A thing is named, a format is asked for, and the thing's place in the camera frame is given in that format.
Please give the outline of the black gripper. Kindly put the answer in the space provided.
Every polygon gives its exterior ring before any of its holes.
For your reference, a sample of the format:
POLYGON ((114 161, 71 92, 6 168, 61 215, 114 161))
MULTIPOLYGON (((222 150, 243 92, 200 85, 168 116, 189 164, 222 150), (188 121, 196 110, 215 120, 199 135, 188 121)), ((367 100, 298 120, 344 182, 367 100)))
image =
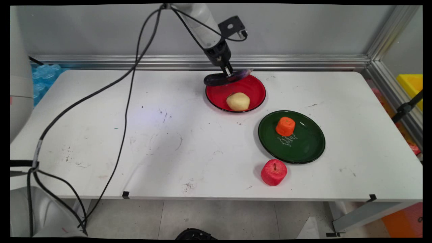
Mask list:
POLYGON ((233 76, 233 68, 230 63, 231 50, 225 40, 221 40, 211 48, 205 48, 204 54, 214 66, 219 66, 225 77, 233 76))

